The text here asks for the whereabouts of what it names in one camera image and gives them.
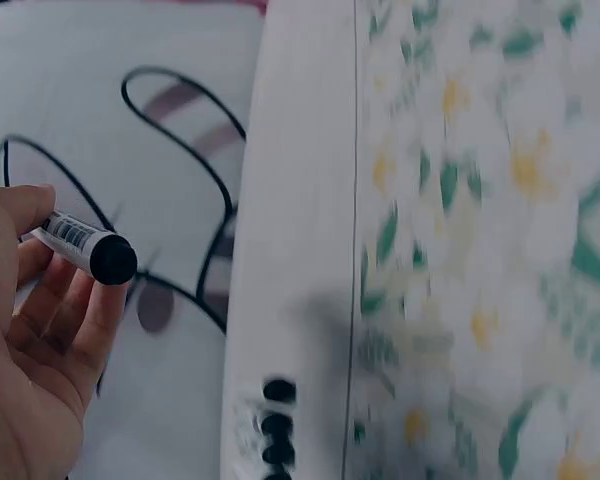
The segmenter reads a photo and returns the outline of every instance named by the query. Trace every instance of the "barcode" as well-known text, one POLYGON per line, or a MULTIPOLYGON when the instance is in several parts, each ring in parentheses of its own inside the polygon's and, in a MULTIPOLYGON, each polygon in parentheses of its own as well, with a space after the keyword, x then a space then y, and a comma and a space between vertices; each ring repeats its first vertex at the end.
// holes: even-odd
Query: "barcode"
POLYGON ((80 252, 82 252, 87 240, 93 235, 93 230, 86 229, 82 225, 72 222, 65 217, 53 227, 51 234, 79 248, 80 252))

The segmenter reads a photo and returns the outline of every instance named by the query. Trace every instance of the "black marker cap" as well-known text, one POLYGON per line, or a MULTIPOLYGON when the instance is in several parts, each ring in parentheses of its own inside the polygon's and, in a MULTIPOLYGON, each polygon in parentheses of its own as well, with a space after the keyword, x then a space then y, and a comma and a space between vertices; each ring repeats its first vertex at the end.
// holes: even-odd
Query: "black marker cap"
POLYGON ((122 285, 138 270, 136 252, 120 235, 104 237, 91 252, 91 274, 103 285, 122 285))

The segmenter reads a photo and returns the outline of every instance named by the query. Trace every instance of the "marker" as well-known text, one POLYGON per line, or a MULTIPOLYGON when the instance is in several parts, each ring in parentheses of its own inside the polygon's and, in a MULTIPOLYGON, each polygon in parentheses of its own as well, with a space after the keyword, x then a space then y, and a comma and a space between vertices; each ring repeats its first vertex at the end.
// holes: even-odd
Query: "marker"
POLYGON ((54 211, 31 233, 104 285, 121 285, 138 269, 136 252, 125 238, 66 213, 54 211))

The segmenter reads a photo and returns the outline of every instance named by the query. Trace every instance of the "flower pattern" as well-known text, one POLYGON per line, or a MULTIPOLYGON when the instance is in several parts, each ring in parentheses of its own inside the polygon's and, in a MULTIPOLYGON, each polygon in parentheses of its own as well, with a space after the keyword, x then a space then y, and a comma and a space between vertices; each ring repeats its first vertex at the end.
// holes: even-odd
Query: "flower pattern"
POLYGON ((447 414, 450 392, 441 372, 401 372, 396 398, 383 416, 387 464, 396 478, 417 472, 424 478, 428 468, 451 458, 455 432, 447 414))
POLYGON ((600 480, 600 378, 576 385, 562 403, 546 395, 526 418, 515 480, 600 480))
POLYGON ((600 480, 600 0, 356 5, 355 478, 600 480))

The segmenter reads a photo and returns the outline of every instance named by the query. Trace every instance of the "finger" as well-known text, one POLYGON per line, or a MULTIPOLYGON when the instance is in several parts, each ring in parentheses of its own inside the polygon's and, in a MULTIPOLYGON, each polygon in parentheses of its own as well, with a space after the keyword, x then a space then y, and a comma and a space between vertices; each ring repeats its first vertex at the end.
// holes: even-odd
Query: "finger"
POLYGON ((49 218, 55 200, 56 193, 51 185, 0 187, 0 207, 11 217, 18 236, 39 227, 49 218))
POLYGON ((58 353, 64 354, 67 351, 80 330, 89 306, 93 282, 93 278, 83 271, 76 272, 64 301, 43 337, 58 353))
POLYGON ((63 371, 78 389, 85 408, 113 346, 127 287, 128 283, 94 284, 85 319, 64 357, 63 371))
POLYGON ((67 293, 76 271, 67 260, 54 255, 49 267, 14 314, 7 332, 7 341, 25 350, 42 337, 67 293))
POLYGON ((37 238, 18 245, 18 290, 38 278, 52 257, 53 250, 37 238))

